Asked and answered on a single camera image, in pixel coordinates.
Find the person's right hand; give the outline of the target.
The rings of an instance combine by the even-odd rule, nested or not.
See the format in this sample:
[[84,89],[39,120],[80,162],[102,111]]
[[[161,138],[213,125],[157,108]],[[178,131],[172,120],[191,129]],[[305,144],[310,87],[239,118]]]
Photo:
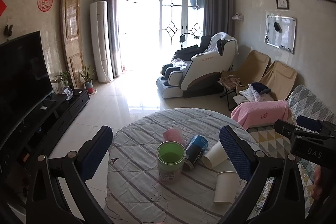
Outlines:
[[321,176],[322,176],[322,168],[321,166],[317,166],[314,172],[314,183],[313,183],[313,190],[311,197],[314,200],[318,200],[322,193],[322,186],[321,186]]

